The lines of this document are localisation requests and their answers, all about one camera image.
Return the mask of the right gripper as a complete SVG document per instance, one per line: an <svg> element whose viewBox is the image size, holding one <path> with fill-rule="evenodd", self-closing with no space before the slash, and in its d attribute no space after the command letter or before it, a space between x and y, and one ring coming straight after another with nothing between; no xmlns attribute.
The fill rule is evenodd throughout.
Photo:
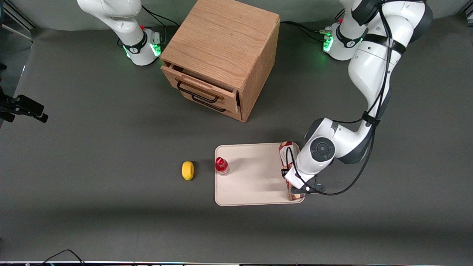
<svg viewBox="0 0 473 266"><path fill-rule="evenodd" d="M29 116L46 123L48 115L44 113L44 105L25 95L19 95L16 98L8 96L4 93L2 86L0 86L0 118L6 122L12 123L15 115Z"/></svg>

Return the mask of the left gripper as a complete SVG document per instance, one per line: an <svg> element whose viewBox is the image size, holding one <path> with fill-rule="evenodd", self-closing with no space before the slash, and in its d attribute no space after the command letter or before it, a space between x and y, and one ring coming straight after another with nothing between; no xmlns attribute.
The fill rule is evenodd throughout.
<svg viewBox="0 0 473 266"><path fill-rule="evenodd" d="M304 174L300 172L297 167L292 166L289 170L282 169L282 177L284 177L287 182L291 183L290 193L293 195L309 195L311 190L304 190L306 188L305 183L310 179L309 174Z"/></svg>

